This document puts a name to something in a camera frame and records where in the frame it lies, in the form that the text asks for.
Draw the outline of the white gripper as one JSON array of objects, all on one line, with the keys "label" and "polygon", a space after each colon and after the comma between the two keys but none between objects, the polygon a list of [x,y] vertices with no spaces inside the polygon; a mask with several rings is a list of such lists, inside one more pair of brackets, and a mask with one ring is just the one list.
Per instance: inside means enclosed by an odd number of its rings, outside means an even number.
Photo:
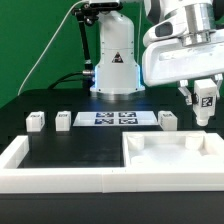
[{"label": "white gripper", "polygon": [[146,47],[142,56],[144,83],[156,86],[179,81],[178,90],[186,104],[192,105],[193,94],[187,80],[216,74],[214,82],[219,97],[224,73],[224,29],[211,33],[208,43],[184,46],[180,38],[183,25],[179,23],[173,35],[158,37],[156,31],[163,24],[165,22],[151,27],[143,37]]}]

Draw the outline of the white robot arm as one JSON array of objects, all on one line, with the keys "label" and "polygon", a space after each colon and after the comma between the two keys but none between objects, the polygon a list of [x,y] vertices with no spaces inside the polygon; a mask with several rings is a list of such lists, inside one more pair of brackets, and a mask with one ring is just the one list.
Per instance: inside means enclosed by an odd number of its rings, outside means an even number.
[{"label": "white robot arm", "polygon": [[[153,26],[145,33],[142,63],[134,59],[132,21],[118,11],[140,1]],[[224,73],[224,15],[220,0],[89,0],[99,13],[101,58],[91,92],[113,98],[182,80]]]}]

